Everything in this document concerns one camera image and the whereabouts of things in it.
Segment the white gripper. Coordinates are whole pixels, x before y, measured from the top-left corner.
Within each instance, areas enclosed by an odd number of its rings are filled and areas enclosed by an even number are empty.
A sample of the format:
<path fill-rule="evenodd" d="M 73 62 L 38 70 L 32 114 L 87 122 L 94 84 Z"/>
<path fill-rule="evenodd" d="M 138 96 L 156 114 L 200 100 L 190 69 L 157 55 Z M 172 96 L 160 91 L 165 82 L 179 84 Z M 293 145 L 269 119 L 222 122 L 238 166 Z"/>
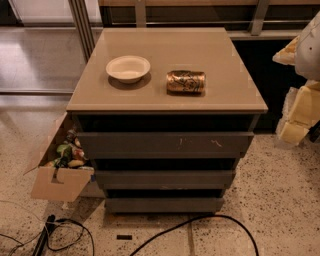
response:
<path fill-rule="evenodd" d="M 282 65 L 294 66 L 296 46 L 299 39 L 300 37 L 297 36 L 291 40 L 272 57 L 272 60 Z M 284 124 L 279 137 L 286 143 L 298 145 L 309 132 L 307 128 L 313 127 L 319 120 L 320 82 L 308 80 L 306 84 L 298 90 L 294 104 L 289 112 L 289 121 L 291 123 L 286 122 Z"/>

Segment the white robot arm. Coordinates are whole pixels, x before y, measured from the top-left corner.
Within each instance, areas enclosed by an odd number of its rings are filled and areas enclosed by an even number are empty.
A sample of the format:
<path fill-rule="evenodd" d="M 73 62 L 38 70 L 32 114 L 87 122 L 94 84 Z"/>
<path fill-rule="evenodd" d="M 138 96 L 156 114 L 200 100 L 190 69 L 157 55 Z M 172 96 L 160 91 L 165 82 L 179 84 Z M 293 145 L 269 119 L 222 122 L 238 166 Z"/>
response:
<path fill-rule="evenodd" d="M 298 145 L 320 121 L 320 12 L 272 60 L 293 66 L 307 80 L 299 89 L 289 89 L 276 129 L 281 141 Z"/>

